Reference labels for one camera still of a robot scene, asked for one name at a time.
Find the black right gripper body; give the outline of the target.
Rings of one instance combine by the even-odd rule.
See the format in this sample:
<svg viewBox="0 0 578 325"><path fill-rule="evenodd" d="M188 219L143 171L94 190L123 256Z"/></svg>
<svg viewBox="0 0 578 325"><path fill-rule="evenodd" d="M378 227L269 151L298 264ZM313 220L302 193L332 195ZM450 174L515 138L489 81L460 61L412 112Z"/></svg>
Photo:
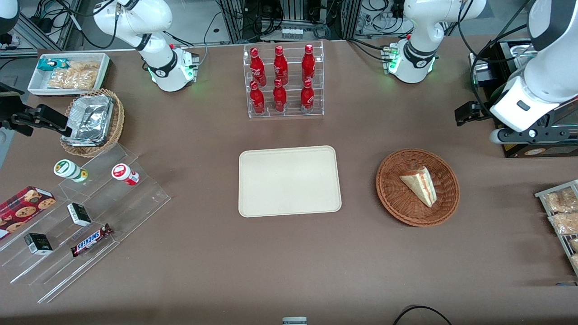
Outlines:
<svg viewBox="0 0 578 325"><path fill-rule="evenodd" d="M1 127L31 136L34 128L42 127L37 117L40 108L25 105L21 96L21 93L1 93Z"/></svg>

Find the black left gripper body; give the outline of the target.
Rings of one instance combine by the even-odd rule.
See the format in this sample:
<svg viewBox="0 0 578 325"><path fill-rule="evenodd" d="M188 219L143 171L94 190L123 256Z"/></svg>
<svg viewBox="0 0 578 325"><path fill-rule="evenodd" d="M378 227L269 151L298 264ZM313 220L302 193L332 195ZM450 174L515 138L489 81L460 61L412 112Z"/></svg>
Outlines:
<svg viewBox="0 0 578 325"><path fill-rule="evenodd" d="M488 119L493 119L493 115L491 115L489 110L479 102L471 102L469 121L483 121Z"/></svg>

